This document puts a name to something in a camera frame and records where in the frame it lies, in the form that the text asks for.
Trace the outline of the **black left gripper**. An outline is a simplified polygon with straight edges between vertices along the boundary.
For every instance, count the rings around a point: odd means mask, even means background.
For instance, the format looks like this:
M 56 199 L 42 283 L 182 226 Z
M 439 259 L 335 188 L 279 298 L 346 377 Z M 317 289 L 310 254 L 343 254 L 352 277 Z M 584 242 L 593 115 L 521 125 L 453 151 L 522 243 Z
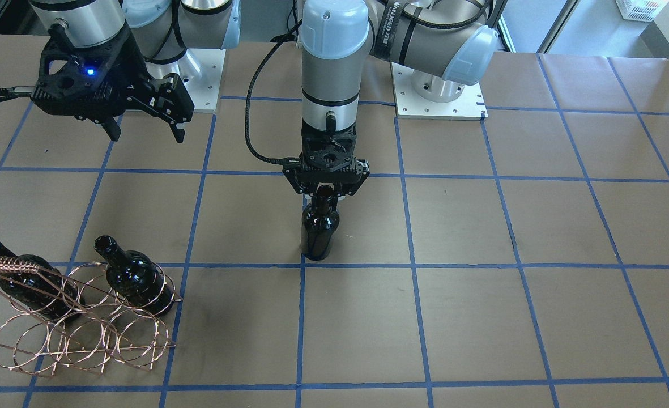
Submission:
M 355 158 L 355 127 L 328 135 L 314 127 L 301 129 L 300 157 L 284 161 L 282 172 L 295 193 L 310 196 L 319 184 L 334 184 L 341 201 L 354 196 L 370 175 L 367 160 Z

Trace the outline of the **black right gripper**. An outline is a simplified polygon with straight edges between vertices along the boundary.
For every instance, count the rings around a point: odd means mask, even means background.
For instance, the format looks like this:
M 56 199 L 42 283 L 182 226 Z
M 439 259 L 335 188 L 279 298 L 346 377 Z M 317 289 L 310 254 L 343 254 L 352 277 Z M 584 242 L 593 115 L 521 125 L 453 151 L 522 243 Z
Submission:
M 134 109 L 160 118 L 169 123 L 177 143 L 184 142 L 185 126 L 192 119 L 194 103 L 189 95 L 184 80 L 177 73 L 169 73 L 161 79 L 145 79 L 143 75 L 130 73 L 120 75 L 122 90 L 122 111 Z M 117 116 L 104 116 L 97 120 L 112 142 L 120 139 L 122 130 Z

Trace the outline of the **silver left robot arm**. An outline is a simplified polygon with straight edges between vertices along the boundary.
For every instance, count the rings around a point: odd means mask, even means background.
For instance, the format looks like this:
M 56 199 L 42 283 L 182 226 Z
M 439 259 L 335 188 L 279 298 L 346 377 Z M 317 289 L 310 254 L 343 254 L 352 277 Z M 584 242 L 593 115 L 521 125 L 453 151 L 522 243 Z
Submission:
M 332 184 L 352 196 L 369 175 L 354 156 L 365 60 L 395 62 L 474 85 L 497 49 L 487 1 L 306 1 L 301 12 L 301 154 L 283 160 L 300 194 Z

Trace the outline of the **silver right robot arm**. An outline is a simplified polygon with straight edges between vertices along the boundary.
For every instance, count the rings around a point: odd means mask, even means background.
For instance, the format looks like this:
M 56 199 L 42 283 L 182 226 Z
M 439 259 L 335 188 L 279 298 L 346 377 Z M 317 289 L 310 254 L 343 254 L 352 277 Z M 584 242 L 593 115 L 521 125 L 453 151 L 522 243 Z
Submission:
M 176 142 L 205 78 L 193 49 L 238 46 L 239 1 L 31 1 L 49 41 L 29 98 L 54 116 L 102 126 L 120 137 L 129 109 L 163 120 Z

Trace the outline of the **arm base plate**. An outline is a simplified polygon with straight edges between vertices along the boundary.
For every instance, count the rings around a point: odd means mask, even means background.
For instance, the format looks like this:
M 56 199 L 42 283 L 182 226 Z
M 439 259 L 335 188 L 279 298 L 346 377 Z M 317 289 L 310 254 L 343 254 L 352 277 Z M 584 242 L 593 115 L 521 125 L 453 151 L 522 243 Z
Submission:
M 398 118 L 481 121 L 488 117 L 479 84 L 468 86 L 390 65 Z
M 177 73 L 194 102 L 195 113 L 216 113 L 226 54 L 222 49 L 187 49 L 177 61 L 147 62 L 146 67 L 155 78 Z

